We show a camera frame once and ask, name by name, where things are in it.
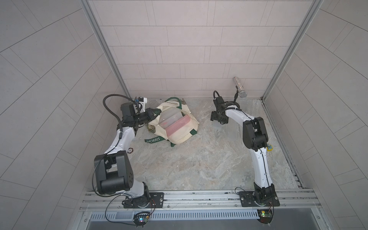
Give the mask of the cream canvas tote bag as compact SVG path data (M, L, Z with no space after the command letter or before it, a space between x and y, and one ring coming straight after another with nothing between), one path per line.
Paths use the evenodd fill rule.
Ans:
M197 134L199 122L183 99L170 97L157 108L161 110L160 115L149 123L156 137L146 139L146 143L168 141L174 147Z

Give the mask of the translucent pink pencil case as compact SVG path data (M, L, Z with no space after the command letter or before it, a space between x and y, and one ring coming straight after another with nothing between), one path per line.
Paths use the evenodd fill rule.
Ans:
M189 115L185 115L184 117L180 118L179 120L175 121L173 124L171 124L169 127L165 129L166 135L169 137L175 132L177 132L179 129L184 127L190 122L191 118Z

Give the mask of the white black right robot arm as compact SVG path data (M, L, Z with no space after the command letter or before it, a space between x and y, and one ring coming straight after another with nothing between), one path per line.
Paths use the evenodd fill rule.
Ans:
M255 171L254 201L259 206L280 206L267 163L268 134L261 117L253 117L240 109L233 101L224 101L217 91L213 92L216 110L211 113L211 120L228 124L232 119L242 127L242 140L250 150Z

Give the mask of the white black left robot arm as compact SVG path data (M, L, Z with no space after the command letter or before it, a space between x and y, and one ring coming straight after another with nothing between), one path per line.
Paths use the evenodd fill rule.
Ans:
M106 152L94 159L93 190L100 197L125 196L123 207L126 209L151 208L153 204L148 186L134 178L128 156L133 152L130 145L138 129L153 121L161 110L146 108L147 98L128 98L128 102L120 107L122 115L118 116L106 104L110 97L113 95L103 99L103 106L117 119L117 134Z

